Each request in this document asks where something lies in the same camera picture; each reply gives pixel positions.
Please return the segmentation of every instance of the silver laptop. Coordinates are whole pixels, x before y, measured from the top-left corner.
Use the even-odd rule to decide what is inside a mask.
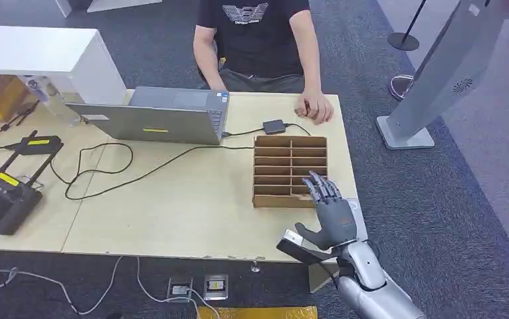
[[[138,86],[128,106],[66,105],[119,140],[219,145],[229,93]]]

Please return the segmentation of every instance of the cardboard sorting tray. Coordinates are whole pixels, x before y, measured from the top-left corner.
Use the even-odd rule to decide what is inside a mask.
[[[312,208],[303,177],[327,178],[327,139],[317,136],[257,136],[254,139],[253,205]]]

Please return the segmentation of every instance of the man's arm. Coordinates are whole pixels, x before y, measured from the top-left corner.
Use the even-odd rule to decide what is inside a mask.
[[[194,32],[194,56],[209,88],[227,90],[219,75],[217,54],[213,49],[215,29],[196,25]]]
[[[299,11],[290,18],[300,61],[304,69],[305,89],[296,107],[296,114],[313,118],[316,124],[333,116],[333,106],[321,91],[319,45],[309,10]]]

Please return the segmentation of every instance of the white cable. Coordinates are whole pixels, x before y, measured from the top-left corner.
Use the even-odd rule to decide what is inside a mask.
[[[85,314],[89,314],[91,312],[93,312],[103,301],[103,299],[106,297],[106,295],[108,294],[108,292],[110,291],[110,289],[112,288],[112,285],[114,284],[114,279],[116,277],[116,271],[118,270],[118,264],[120,263],[120,261],[122,260],[122,258],[124,258],[123,256],[120,256],[120,258],[118,258],[118,260],[116,261],[116,264],[114,265],[114,270],[112,271],[112,278],[110,279],[110,285],[108,285],[106,291],[104,291],[104,293],[102,294],[102,296],[100,297],[100,299],[98,299],[98,302],[90,309],[90,310],[87,310],[85,312],[79,312],[76,307],[72,304],[72,301],[70,299],[70,297],[68,296],[68,292],[66,291],[66,288],[65,286],[63,285],[62,282],[60,281],[57,281],[55,279],[51,279],[49,277],[45,277],[45,276],[41,276],[40,274],[34,274],[32,272],[27,272],[27,271],[19,271],[17,267],[14,267],[12,269],[4,269],[4,270],[0,270],[0,272],[6,272],[8,273],[8,278],[6,278],[6,280],[4,281],[4,283],[0,284],[0,288],[3,288],[4,286],[6,286],[7,284],[9,284],[15,277],[17,274],[25,274],[27,276],[32,276],[32,277],[36,277],[36,278],[39,278],[39,279],[43,279],[43,280],[47,280],[47,281],[51,281],[55,284],[58,284],[63,293],[64,293],[64,297],[66,298],[66,301],[68,301],[68,303],[70,304],[70,307],[79,315],[85,315]],[[201,319],[200,318],[200,315],[199,315],[199,310],[198,310],[198,305],[196,303],[196,301],[192,298],[188,298],[188,297],[173,297],[173,298],[167,298],[167,299],[163,299],[163,300],[160,300],[160,299],[157,299],[155,297],[153,297],[146,289],[145,287],[143,287],[143,284],[141,283],[141,278],[140,278],[140,272],[141,272],[141,261],[140,261],[140,258],[137,257],[137,283],[139,284],[139,287],[141,287],[141,290],[143,290],[143,292],[145,292],[145,294],[147,295],[147,297],[151,298],[151,300],[154,300],[156,302],[160,302],[160,303],[163,303],[163,302],[169,302],[169,301],[172,301],[172,300],[190,300],[192,301],[193,305],[194,305],[194,309],[196,309],[196,313],[198,315],[198,319]],[[192,288],[188,288],[187,290],[193,292],[196,296],[198,296],[198,298],[210,309],[212,309],[212,311],[214,311],[217,319],[221,319],[219,317],[219,313],[217,312],[217,310],[215,310],[215,308],[213,308],[212,306],[210,306],[201,296],[200,294],[196,291],[196,290],[193,290]]]
[[[27,271],[19,271],[17,267],[14,267],[10,270],[0,270],[0,272],[7,272],[8,273],[8,278],[5,280],[4,283],[0,284],[0,288],[4,287],[5,285],[9,284],[13,279],[14,277],[16,277],[17,274],[25,274],[27,276],[32,276],[32,277],[36,277],[36,278],[39,278],[39,279],[44,279],[44,280],[47,280],[47,281],[51,281],[55,284],[58,284],[63,293],[64,293],[64,297],[66,298],[66,301],[68,301],[68,303],[70,304],[70,307],[77,313],[77,314],[80,314],[80,315],[85,315],[85,314],[89,314],[91,312],[94,311],[94,309],[96,309],[98,307],[98,305],[100,305],[100,303],[102,303],[102,300],[106,297],[106,295],[108,294],[108,292],[110,291],[112,285],[114,284],[114,278],[116,277],[116,271],[118,269],[118,264],[120,263],[120,260],[122,260],[123,256],[120,256],[120,258],[118,258],[118,260],[116,261],[116,264],[114,265],[114,271],[112,271],[112,278],[110,279],[110,285],[108,286],[108,288],[106,289],[106,291],[103,293],[103,295],[100,297],[100,299],[98,299],[98,302],[94,305],[94,307],[92,307],[90,310],[88,311],[85,311],[85,312],[79,312],[76,307],[74,307],[74,305],[72,304],[72,301],[70,299],[70,297],[68,296],[68,292],[66,291],[66,288],[65,286],[62,284],[62,282],[60,281],[57,281],[55,279],[51,279],[49,277],[45,277],[45,276],[41,276],[40,274],[34,274],[34,273],[31,273],[31,272],[27,272]]]
[[[196,296],[198,296],[198,298],[200,299],[200,301],[203,302],[204,305],[206,305],[208,308],[212,309],[212,311],[215,313],[215,316],[217,317],[217,319],[221,319],[219,317],[219,312],[217,312],[217,310],[215,310],[215,308],[213,308],[212,306],[208,305],[208,303],[200,296],[200,294],[196,290],[193,290],[192,288],[188,288],[186,290],[189,290],[189,291],[195,293]]]

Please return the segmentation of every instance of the stanchion base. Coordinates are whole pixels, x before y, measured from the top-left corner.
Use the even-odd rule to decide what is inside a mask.
[[[411,81],[413,81],[412,75],[396,75],[394,76],[391,81],[389,81],[389,93],[398,101],[403,100],[405,97],[405,93],[407,91],[407,88],[411,84]]]
[[[423,128],[419,131],[419,133],[415,134],[408,140],[394,138],[389,126],[387,125],[386,119],[387,116],[378,116],[376,124],[387,149],[410,150],[413,148],[431,148],[435,146],[435,141],[433,141],[433,138],[429,134],[429,131],[427,131],[427,128]]]
[[[394,32],[391,33],[387,42],[394,48],[402,51],[413,51],[419,48],[419,40],[415,38],[413,35],[408,35],[405,42],[402,42],[405,33],[402,32]]]

